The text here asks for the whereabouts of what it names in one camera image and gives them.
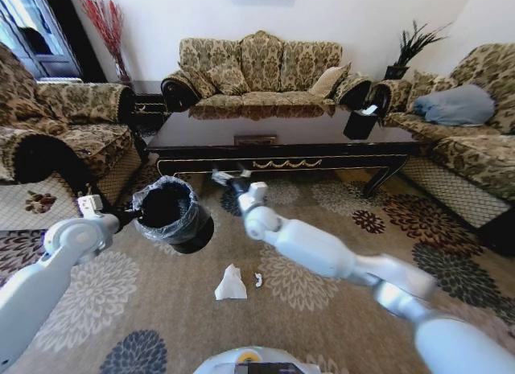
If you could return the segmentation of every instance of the coffee table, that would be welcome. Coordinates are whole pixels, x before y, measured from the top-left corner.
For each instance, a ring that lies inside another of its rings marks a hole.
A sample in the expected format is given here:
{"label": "coffee table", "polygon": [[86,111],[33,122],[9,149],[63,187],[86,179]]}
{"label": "coffee table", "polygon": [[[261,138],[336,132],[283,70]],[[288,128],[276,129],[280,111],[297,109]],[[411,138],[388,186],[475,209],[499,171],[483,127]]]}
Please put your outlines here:
{"label": "coffee table", "polygon": [[336,107],[333,115],[267,117],[259,121],[191,117],[173,113],[150,141],[162,175],[219,171],[311,171],[378,168],[365,197],[430,142],[375,117]]}

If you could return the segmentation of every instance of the floor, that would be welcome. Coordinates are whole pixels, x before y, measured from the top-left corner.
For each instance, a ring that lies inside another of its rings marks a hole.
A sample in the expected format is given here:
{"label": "floor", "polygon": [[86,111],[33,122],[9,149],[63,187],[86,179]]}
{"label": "floor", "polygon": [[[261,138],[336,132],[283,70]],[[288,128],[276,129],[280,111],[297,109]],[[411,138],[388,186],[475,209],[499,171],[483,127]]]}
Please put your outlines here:
{"label": "floor", "polygon": [[[122,204],[157,178],[145,168]],[[125,227],[110,250],[74,267],[71,287],[9,373],[191,373],[209,356],[245,345],[281,348],[334,374],[427,372],[409,325],[382,310],[370,289],[315,276],[250,240],[230,190],[184,178],[214,219],[211,242],[181,255]],[[364,171],[255,175],[281,216],[328,231],[356,253],[389,253],[426,270],[439,284],[434,306],[515,353],[515,261],[483,247],[398,177],[363,199],[368,178]],[[41,234],[0,232],[0,271],[36,259]],[[232,263],[249,297],[217,302],[214,289]]]}

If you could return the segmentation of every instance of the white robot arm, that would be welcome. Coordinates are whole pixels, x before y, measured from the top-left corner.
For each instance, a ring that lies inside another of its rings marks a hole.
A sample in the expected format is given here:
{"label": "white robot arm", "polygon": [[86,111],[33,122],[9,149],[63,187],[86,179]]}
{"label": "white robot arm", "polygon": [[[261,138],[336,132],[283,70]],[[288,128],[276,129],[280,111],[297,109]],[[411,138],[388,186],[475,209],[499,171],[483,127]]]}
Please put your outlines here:
{"label": "white robot arm", "polygon": [[430,308],[431,275],[389,255],[356,255],[337,237],[265,207],[265,193],[264,183],[238,193],[247,235],[314,273],[371,286],[377,302],[414,326],[415,347],[433,373],[515,373],[515,358],[504,348],[471,324]]}
{"label": "white robot arm", "polygon": [[98,196],[79,198],[84,218],[52,225],[45,233],[45,254],[15,273],[0,290],[0,373],[25,351],[70,285],[72,267],[113,243],[116,216],[100,213]]}

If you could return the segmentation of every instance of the black tissue box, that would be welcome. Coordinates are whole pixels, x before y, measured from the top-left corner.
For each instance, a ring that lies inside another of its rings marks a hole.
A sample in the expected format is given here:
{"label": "black tissue box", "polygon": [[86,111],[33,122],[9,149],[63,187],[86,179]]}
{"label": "black tissue box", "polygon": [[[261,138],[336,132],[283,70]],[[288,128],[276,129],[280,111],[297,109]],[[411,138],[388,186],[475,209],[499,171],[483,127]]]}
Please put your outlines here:
{"label": "black tissue box", "polygon": [[366,139],[378,119],[377,114],[363,114],[363,110],[352,111],[345,125],[344,135],[350,139]]}

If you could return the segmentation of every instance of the floral sofa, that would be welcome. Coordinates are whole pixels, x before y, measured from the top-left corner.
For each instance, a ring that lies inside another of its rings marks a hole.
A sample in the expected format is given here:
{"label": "floral sofa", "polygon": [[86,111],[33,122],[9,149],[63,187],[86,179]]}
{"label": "floral sofa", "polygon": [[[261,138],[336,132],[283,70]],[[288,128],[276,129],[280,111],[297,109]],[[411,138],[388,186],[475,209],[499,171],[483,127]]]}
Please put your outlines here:
{"label": "floral sofa", "polygon": [[[492,235],[492,223],[515,222],[515,43],[477,47],[450,78],[458,84],[479,85],[496,102],[495,114],[485,125],[432,125],[407,113],[412,87],[407,80],[382,81],[375,101],[382,105],[385,123],[435,143],[426,157],[412,158],[404,166],[404,175]],[[497,230],[499,236],[507,233],[505,226]]]}
{"label": "floral sofa", "polygon": [[118,84],[38,84],[0,44],[0,230],[77,216],[76,197],[114,204],[140,164],[134,94]]}
{"label": "floral sofa", "polygon": [[342,47],[328,42],[282,41],[264,31],[239,41],[183,39],[179,54],[180,64],[201,72],[233,62],[250,89],[237,96],[217,93],[202,98],[182,70],[169,75],[162,82],[168,111],[194,105],[190,114],[198,118],[315,117],[333,112],[337,104],[358,109],[371,84],[367,77],[348,74],[331,98],[312,95],[307,90],[325,70],[340,64]]}

